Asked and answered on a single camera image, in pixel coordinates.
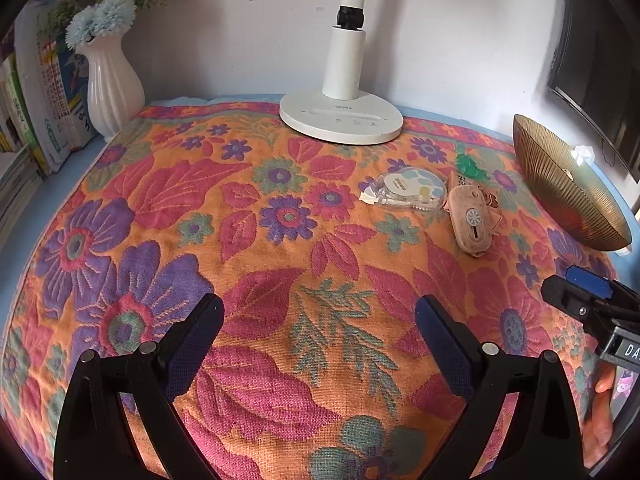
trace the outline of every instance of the black monitor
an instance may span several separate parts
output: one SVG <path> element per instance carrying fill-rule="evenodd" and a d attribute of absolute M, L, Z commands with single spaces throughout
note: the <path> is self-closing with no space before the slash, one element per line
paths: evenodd
<path fill-rule="evenodd" d="M 550 86 L 640 180 L 640 0 L 566 0 Z"/>

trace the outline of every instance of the finger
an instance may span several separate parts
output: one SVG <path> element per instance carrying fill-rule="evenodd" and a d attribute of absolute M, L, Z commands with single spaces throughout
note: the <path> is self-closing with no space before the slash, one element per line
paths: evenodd
<path fill-rule="evenodd" d="M 607 363 L 606 361 L 600 362 L 600 377 L 596 383 L 596 392 L 601 394 L 607 390 L 613 389 L 613 383 L 616 380 L 616 365 Z"/>
<path fill-rule="evenodd" d="M 606 452 L 607 449 L 598 443 L 593 433 L 591 421 L 585 422 L 582 428 L 582 455 L 584 466 L 586 468 L 593 467 Z"/>
<path fill-rule="evenodd" d="M 593 434 L 600 446 L 606 446 L 613 433 L 613 418 L 609 406 L 610 400 L 611 392 L 608 391 L 602 394 L 595 394 L 593 402 L 591 403 Z"/>

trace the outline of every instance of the green fern pattern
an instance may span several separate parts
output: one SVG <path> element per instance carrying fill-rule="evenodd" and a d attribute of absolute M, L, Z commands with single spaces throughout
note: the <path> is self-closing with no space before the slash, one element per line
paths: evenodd
<path fill-rule="evenodd" d="M 319 288 L 300 286 L 303 294 L 318 304 L 318 318 L 314 323 L 302 307 L 300 296 L 294 299 L 300 314 L 290 330 L 292 352 L 298 358 L 295 373 L 306 373 L 313 386 L 320 384 L 320 375 L 328 370 L 325 350 L 342 345 L 342 360 L 353 367 L 357 377 L 367 380 L 370 397 L 380 395 L 391 415 L 396 416 L 400 390 L 390 372 L 398 366 L 384 352 L 379 338 L 350 323 L 351 319 L 366 319 L 371 307 L 367 303 L 373 290 L 355 291 L 353 283 L 334 287 L 331 278 Z"/>

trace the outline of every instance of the white desk lamp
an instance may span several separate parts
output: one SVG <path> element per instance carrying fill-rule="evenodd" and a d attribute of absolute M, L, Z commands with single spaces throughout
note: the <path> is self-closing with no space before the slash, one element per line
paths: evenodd
<path fill-rule="evenodd" d="M 294 130 L 343 144 L 379 144 L 395 139 L 402 114 L 392 104 L 360 91 L 366 32 L 364 0 L 342 0 L 333 29 L 324 84 L 319 89 L 285 95 L 280 117 Z"/>

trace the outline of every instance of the gold bowl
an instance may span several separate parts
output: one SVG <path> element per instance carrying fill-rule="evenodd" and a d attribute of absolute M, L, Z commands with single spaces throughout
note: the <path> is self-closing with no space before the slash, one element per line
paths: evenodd
<path fill-rule="evenodd" d="M 588 164 L 578 166 L 566 142 L 516 115 L 513 145 L 529 189 L 573 238 L 597 251 L 631 243 L 631 230 L 613 195 Z"/>

